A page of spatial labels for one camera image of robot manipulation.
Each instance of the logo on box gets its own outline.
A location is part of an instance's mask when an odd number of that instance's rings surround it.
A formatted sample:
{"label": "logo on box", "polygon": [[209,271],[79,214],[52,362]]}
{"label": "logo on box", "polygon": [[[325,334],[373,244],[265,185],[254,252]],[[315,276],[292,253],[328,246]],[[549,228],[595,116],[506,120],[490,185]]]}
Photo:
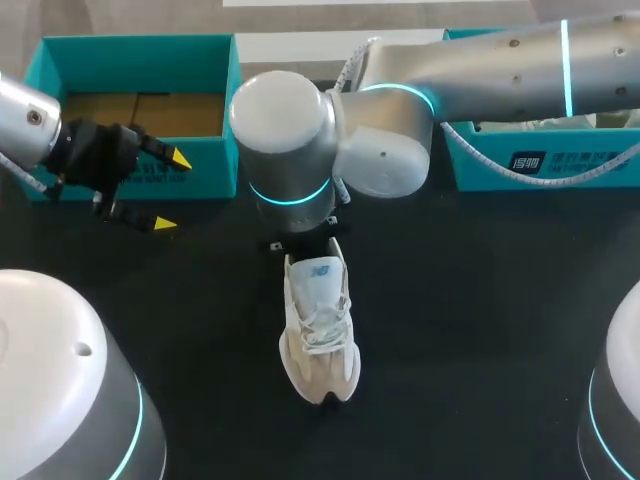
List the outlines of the logo on box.
{"label": "logo on box", "polygon": [[525,175],[538,173],[546,155],[547,152],[541,151],[515,152],[511,156],[509,170],[512,172],[523,173]]}

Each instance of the shoe tongue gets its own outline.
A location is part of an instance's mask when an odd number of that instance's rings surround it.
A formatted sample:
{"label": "shoe tongue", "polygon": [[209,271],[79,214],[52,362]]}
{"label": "shoe tongue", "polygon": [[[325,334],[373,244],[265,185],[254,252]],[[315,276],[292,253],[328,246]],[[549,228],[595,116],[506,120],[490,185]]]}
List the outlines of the shoe tongue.
{"label": "shoe tongue", "polygon": [[307,317],[320,303],[337,305],[342,293],[344,267],[338,257],[302,260],[291,266],[291,288],[299,313]]}

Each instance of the white cable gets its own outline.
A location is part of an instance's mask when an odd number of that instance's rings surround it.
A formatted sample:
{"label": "white cable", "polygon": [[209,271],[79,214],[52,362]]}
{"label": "white cable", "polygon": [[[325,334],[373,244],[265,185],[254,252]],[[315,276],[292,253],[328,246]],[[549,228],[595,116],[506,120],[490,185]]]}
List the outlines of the white cable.
{"label": "white cable", "polygon": [[0,165],[6,167],[7,170],[9,170],[11,173],[13,173],[16,177],[18,177],[20,180],[25,182],[34,190],[37,190],[40,193],[44,193],[47,191],[47,186],[44,183],[36,180],[32,175],[25,172],[22,168],[20,168],[18,165],[13,163],[11,160],[9,160],[7,157],[2,155],[1,153],[0,153]]}
{"label": "white cable", "polygon": [[[361,45],[351,54],[349,59],[342,67],[342,71],[340,72],[340,75],[338,75],[338,79],[336,80],[336,84],[333,86],[333,90],[342,92],[345,83],[347,83],[347,80],[351,80],[351,82],[353,82],[353,72],[355,67],[360,64],[362,57],[364,57],[365,53],[367,53],[367,51],[371,47],[371,44],[379,38],[380,37],[371,37],[369,40],[367,40],[366,44]],[[334,176],[333,184],[336,187],[336,191],[338,192],[342,203],[344,205],[350,203],[351,195],[349,194],[349,190],[347,190],[347,186],[345,185],[342,178]]]}
{"label": "white cable", "polygon": [[483,165],[489,167],[494,172],[499,173],[500,175],[510,178],[511,180],[515,180],[521,183],[527,183],[529,185],[536,185],[540,187],[568,187],[569,185],[576,185],[578,183],[587,182],[589,180],[593,180],[600,175],[604,175],[607,172],[610,172],[614,168],[622,165],[624,162],[632,158],[633,156],[640,153],[640,143],[634,145],[633,147],[625,150],[620,155],[611,160],[603,163],[599,167],[593,168],[587,172],[580,173],[578,175],[573,175],[571,177],[564,178],[535,178],[530,177],[528,175],[523,175],[522,173],[512,172],[508,168],[503,167],[502,165],[494,162],[486,155],[479,152],[473,145],[467,142],[464,138],[460,136],[458,132],[456,132],[451,125],[447,122],[443,122],[440,124],[445,132],[450,135],[462,148],[465,149],[467,153],[469,153],[473,158],[478,160]]}
{"label": "white cable", "polygon": [[[354,65],[357,65],[358,62],[362,59],[364,54],[371,48],[371,44],[377,40],[378,37],[374,37],[369,39],[369,41],[359,47],[353,55],[347,60],[345,63],[342,72],[340,72],[340,76],[338,77],[338,81],[336,82],[336,87],[334,87],[338,91],[342,91],[344,88],[344,83],[347,80],[347,77],[351,75]],[[478,160],[484,166],[490,168],[494,172],[507,177],[511,180],[515,180],[516,182],[526,183],[528,185],[535,185],[539,187],[547,187],[547,188],[557,188],[557,187],[568,187],[570,185],[576,185],[578,183],[588,182],[589,180],[593,180],[601,175],[604,175],[607,172],[619,167],[626,161],[633,158],[635,155],[640,154],[640,143],[628,148],[620,155],[611,160],[603,163],[602,165],[593,168],[584,173],[580,173],[578,175],[573,175],[571,177],[564,178],[536,178],[531,177],[529,175],[523,175],[522,173],[517,173],[509,170],[508,168],[503,167],[498,162],[491,160],[489,157],[484,155],[482,152],[479,152],[473,145],[467,142],[462,136],[456,132],[451,125],[447,122],[442,122],[440,124],[442,129],[449,135],[456,143],[458,143],[469,155]]]}

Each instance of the black table surface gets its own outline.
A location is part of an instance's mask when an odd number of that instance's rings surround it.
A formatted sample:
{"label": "black table surface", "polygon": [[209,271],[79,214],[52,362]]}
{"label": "black table surface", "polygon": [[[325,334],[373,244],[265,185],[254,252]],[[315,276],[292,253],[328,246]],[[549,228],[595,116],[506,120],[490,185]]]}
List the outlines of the black table surface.
{"label": "black table surface", "polygon": [[163,418],[170,479],[581,479],[589,376],[640,279],[640,195],[464,194],[450,170],[439,132],[419,193],[342,214],[363,370],[339,409],[282,368],[282,257],[256,248],[244,182],[231,202],[143,205],[182,225],[145,236],[5,177],[0,268],[94,305]]}

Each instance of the teal cardboard box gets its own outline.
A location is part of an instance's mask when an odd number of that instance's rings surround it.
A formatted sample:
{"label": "teal cardboard box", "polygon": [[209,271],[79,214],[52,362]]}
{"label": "teal cardboard box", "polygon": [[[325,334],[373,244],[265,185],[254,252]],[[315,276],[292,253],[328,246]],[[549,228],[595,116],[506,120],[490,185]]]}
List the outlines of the teal cardboard box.
{"label": "teal cardboard box", "polygon": [[[445,40],[491,33],[496,29],[449,30]],[[640,141],[639,129],[594,128],[530,132],[479,132],[470,122],[452,127],[479,152],[512,171],[538,178],[574,176],[602,165]],[[474,159],[447,135],[458,189],[461,191],[530,190],[536,187],[508,179]],[[638,187],[640,160],[575,187]]]}
{"label": "teal cardboard box", "polygon": [[[119,190],[124,200],[200,200],[235,196],[238,151],[229,126],[242,83],[233,35],[45,37],[24,82],[57,98],[63,119],[135,123],[179,148],[193,170],[173,172],[148,156]],[[42,167],[34,176],[53,177]],[[25,187],[33,200],[44,196]],[[92,192],[66,187],[63,200]]]}

